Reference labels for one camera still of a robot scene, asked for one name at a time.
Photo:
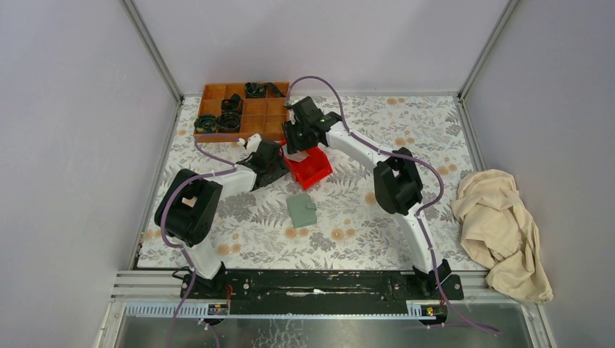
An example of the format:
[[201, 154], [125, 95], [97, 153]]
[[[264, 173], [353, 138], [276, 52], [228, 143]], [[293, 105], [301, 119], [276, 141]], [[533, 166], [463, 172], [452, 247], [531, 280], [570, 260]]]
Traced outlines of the stack of credit cards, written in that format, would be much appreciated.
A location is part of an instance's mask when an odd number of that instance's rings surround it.
[[307, 154], [306, 152], [296, 152], [294, 154], [288, 154], [286, 156], [286, 158], [288, 160], [293, 161], [293, 162], [302, 162], [302, 161], [306, 160], [309, 157], [310, 157], [310, 155]]

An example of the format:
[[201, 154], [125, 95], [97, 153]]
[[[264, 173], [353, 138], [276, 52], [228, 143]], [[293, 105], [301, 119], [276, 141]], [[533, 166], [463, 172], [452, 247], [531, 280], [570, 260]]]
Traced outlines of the green card holder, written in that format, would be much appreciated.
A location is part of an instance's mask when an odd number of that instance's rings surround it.
[[295, 194], [286, 199], [294, 228], [304, 228], [318, 222], [317, 207], [308, 194]]

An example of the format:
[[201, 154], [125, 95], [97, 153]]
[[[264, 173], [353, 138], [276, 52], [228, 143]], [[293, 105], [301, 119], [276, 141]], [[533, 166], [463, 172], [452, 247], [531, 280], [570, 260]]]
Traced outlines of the red plastic bin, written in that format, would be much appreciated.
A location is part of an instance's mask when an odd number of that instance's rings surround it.
[[304, 191], [322, 181], [326, 176], [332, 174], [333, 170], [325, 152], [319, 147], [307, 149], [304, 152], [310, 155], [309, 158], [302, 162], [293, 162], [286, 158], [286, 141], [280, 143], [284, 153], [284, 161], [289, 168], [290, 173], [295, 182], [297, 182]]

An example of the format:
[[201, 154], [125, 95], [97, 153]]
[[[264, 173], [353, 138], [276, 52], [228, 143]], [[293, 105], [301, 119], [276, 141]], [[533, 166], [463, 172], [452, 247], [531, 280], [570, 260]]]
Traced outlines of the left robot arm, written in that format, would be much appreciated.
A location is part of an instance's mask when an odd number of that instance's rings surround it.
[[219, 201], [266, 187], [289, 172], [280, 143], [253, 136], [247, 147], [249, 156], [229, 169], [201, 175], [179, 170], [154, 214], [163, 243], [182, 253], [199, 277], [197, 288], [209, 298], [225, 288], [223, 262], [208, 237]]

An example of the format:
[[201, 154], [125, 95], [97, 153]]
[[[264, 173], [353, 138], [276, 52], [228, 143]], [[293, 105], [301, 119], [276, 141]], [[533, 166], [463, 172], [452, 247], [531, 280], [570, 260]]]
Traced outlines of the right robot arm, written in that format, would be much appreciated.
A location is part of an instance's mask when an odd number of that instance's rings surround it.
[[293, 120], [283, 124], [286, 152], [294, 154], [323, 145], [343, 152], [370, 170], [378, 205], [398, 222], [413, 258], [413, 269], [423, 273], [416, 279], [417, 292], [427, 299], [440, 294], [445, 281], [433, 271], [435, 257], [427, 241], [431, 234], [421, 230], [426, 226], [418, 212], [423, 183], [409, 150], [390, 149], [347, 129], [341, 115], [324, 114], [310, 97], [285, 107], [293, 114]]

